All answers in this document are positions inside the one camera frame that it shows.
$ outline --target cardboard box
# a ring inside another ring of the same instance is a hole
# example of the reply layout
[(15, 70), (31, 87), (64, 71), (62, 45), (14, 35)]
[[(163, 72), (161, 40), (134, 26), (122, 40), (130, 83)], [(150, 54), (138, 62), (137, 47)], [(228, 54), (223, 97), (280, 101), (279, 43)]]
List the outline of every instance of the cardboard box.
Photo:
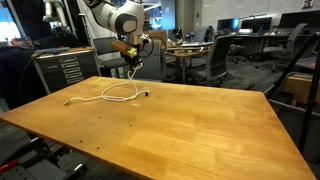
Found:
[(165, 30), (148, 31), (148, 35), (155, 40), (163, 40), (161, 41), (161, 47), (164, 48), (165, 45), (163, 43), (167, 42), (167, 32)]
[[(293, 94), (293, 101), (306, 104), (312, 82), (312, 75), (293, 75), (288, 77), (283, 91)], [(320, 86), (318, 87), (316, 101), (320, 102)]]

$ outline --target computer monitor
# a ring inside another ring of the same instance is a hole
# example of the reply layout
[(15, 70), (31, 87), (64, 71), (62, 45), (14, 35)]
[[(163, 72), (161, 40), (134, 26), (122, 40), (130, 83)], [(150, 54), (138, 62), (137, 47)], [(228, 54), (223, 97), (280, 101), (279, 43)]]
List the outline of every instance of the computer monitor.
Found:
[(252, 33), (258, 33), (260, 28), (263, 32), (269, 31), (272, 17), (247, 19), (241, 23), (241, 29), (252, 29)]
[(284, 13), (281, 15), (279, 29), (295, 28), (298, 24), (307, 23), (306, 28), (320, 29), (319, 11)]
[(217, 30), (229, 29), (230, 32), (236, 32), (238, 30), (239, 18), (232, 19), (220, 19), (218, 20)]

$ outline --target black bag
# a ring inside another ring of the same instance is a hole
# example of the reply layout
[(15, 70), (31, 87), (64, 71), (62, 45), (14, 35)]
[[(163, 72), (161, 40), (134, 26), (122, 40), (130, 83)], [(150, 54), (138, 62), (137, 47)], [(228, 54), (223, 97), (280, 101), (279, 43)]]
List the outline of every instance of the black bag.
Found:
[(258, 62), (262, 62), (267, 60), (267, 55), (264, 53), (254, 53), (254, 54), (250, 54), (248, 55), (248, 60), (249, 61), (258, 61)]

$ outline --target chair backrest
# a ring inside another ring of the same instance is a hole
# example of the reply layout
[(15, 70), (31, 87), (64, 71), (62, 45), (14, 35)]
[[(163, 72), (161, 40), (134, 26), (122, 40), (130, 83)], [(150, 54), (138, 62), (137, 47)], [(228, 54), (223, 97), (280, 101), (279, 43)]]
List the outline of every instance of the chair backrest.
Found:
[(312, 54), (318, 54), (320, 50), (320, 39), (312, 47)]
[(223, 29), (222, 32), (223, 32), (223, 35), (230, 35), (231, 34), (230, 29), (226, 29), (226, 28)]
[(215, 39), (210, 53), (207, 56), (206, 73), (210, 79), (212, 75), (217, 75), (227, 71), (226, 57), (234, 39), (234, 35), (219, 36)]
[(134, 79), (141, 80), (162, 80), (161, 73), (161, 40), (153, 40), (152, 44), (146, 44), (143, 50), (140, 51), (139, 56), (142, 59), (143, 66), (136, 71)]
[(116, 37), (104, 37), (93, 39), (93, 44), (96, 49), (97, 55), (119, 52), (111, 47), (111, 43), (116, 40)]
[(306, 23), (302, 23), (302, 24), (298, 24), (297, 27), (292, 31), (292, 33), (290, 34), (288, 40), (289, 42), (287, 42), (286, 47), (287, 50), (289, 50), (289, 53), (292, 54), (293, 53), (293, 48), (294, 48), (294, 42), (297, 39), (298, 35), (300, 34), (300, 32), (302, 31), (302, 29), (306, 26)]
[(196, 31), (196, 35), (193, 38), (193, 42), (204, 42), (208, 26), (202, 26)]
[(209, 32), (208, 42), (213, 42), (215, 38), (215, 34), (212, 26), (208, 26), (208, 32)]

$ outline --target white cable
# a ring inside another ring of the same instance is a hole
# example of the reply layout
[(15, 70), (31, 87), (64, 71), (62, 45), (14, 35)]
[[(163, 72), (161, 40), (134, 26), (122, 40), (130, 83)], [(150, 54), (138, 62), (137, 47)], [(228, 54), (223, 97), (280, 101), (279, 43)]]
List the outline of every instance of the white cable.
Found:
[[(115, 102), (123, 102), (123, 101), (129, 101), (129, 100), (133, 100), (135, 98), (137, 98), (140, 94), (143, 94), (145, 93), (146, 96), (148, 96), (149, 94), (149, 90), (143, 90), (143, 91), (140, 91), (138, 92), (138, 88), (137, 88), (137, 85), (136, 83), (133, 81), (133, 77), (136, 73), (136, 71), (138, 69), (140, 69), (142, 67), (142, 63), (140, 63), (137, 67), (133, 68), (134, 71), (132, 73), (132, 75), (130, 76), (130, 70), (128, 71), (128, 78), (129, 80), (127, 82), (123, 82), (123, 83), (118, 83), (118, 84), (114, 84), (112, 86), (109, 86), (108, 88), (106, 88), (104, 91), (102, 91), (101, 95), (100, 96), (96, 96), (96, 97), (91, 97), (91, 98), (82, 98), (82, 97), (74, 97), (74, 98), (71, 98), (69, 99), (68, 101), (66, 101), (64, 103), (64, 105), (68, 105), (68, 104), (71, 104), (73, 103), (74, 101), (92, 101), (92, 100), (95, 100), (95, 99), (104, 99), (104, 100), (107, 100), (107, 101), (115, 101)], [(119, 97), (119, 96), (107, 96), (107, 95), (104, 95), (107, 91), (109, 91), (110, 89), (116, 87), (116, 86), (121, 86), (121, 85), (126, 85), (128, 84), (129, 82), (132, 82), (133, 83), (133, 86), (134, 86), (134, 89), (135, 89), (135, 94), (130, 96), (130, 97)]]

